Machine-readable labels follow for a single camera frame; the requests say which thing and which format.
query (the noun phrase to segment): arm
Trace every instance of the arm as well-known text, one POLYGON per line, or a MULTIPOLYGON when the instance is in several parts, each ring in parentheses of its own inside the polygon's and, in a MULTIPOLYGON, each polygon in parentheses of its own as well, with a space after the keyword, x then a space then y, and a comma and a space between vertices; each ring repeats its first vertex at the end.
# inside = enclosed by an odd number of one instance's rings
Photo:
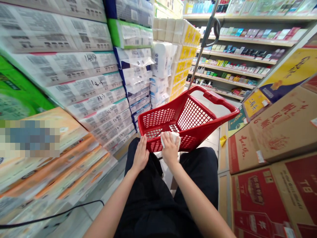
POLYGON ((108 238, 115 235, 132 185, 138 174, 145 168, 149 159, 146 141, 146 136, 141 137, 135 152, 132 168, 127 172, 123 181, 93 221, 84 238, 108 238))
POLYGON ((202 235, 204 237, 234 238, 235 235, 220 213, 177 161, 179 138, 174 143, 169 133, 161 133, 161 137, 165 145, 162 150, 163 160, 178 183, 188 209, 202 235))

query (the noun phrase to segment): red cardboard box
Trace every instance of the red cardboard box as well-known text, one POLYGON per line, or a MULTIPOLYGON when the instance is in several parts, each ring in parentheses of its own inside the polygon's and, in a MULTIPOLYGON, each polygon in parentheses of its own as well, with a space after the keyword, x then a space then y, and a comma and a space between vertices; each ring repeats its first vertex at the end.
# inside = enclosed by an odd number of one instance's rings
POLYGON ((230 174, 267 165, 258 157, 259 146, 248 124, 228 139, 230 174))
POLYGON ((275 163, 272 172, 297 238, 317 237, 317 152, 275 163))
POLYGON ((232 176, 233 226, 237 238, 286 237, 290 220, 271 166, 232 176))
POLYGON ((297 86, 249 125, 269 163, 313 151, 317 149, 317 94, 297 86))

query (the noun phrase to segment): red shopping basket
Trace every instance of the red shopping basket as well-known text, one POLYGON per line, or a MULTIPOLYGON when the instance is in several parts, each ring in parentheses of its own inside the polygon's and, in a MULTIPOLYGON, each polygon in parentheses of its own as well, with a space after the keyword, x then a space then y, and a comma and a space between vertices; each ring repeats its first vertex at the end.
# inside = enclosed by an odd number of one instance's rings
POLYGON ((178 132, 181 137, 179 151, 196 149, 216 128, 236 117, 239 109, 228 103, 222 96, 201 86, 192 87, 173 101, 139 115, 141 135, 147 136, 147 149, 150 152, 162 150, 160 133, 178 132), (204 92, 204 97, 214 104, 223 105, 230 114, 217 118, 208 108, 190 94, 204 92))

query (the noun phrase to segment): metal pole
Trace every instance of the metal pole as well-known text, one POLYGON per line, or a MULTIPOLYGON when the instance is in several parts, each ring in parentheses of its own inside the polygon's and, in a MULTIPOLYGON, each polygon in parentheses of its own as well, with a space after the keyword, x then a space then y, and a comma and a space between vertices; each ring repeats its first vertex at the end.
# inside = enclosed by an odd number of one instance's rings
POLYGON ((219 0, 216 1, 215 7, 213 8, 212 14, 211 14, 211 16, 209 18, 209 21, 208 21, 208 24, 207 24, 207 27, 206 27, 206 30, 205 30, 204 38, 202 39, 200 52, 198 54, 196 65, 195 65, 195 68, 194 68, 194 71, 193 71, 193 75, 191 77, 191 81, 189 83, 189 86, 188 86, 187 90, 189 90, 191 88, 191 86, 192 86, 192 83, 193 83, 193 80, 194 80, 194 77, 195 77, 195 74, 196 74, 196 71, 197 71, 197 68, 198 68, 198 65, 199 65, 199 60, 200 60, 200 57, 202 55, 202 51, 204 50, 205 46, 207 46, 206 45, 206 41, 209 38, 209 35, 210 35, 210 32, 211 32, 211 28, 212 28, 211 23, 212 23, 212 21, 214 19, 214 16, 216 14, 216 9, 217 9, 218 5, 219 5, 219 0))

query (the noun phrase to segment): shopping basket handle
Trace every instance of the shopping basket handle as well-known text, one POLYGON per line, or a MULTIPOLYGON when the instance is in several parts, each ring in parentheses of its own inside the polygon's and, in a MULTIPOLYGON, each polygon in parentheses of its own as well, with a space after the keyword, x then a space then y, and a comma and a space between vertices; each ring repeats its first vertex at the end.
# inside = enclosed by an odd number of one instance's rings
POLYGON ((226 108, 229 109, 230 112, 238 112, 238 109, 231 105, 230 103, 227 102, 226 99, 224 99, 222 96, 220 96, 219 94, 211 91, 211 90, 207 90, 205 88, 203 88, 202 86, 194 86, 191 89, 189 89, 187 91, 188 94, 191 94, 192 92, 199 90, 202 91, 204 93, 204 97, 207 98, 209 101, 211 101, 214 104, 218 104, 218 105, 222 105, 226 108))

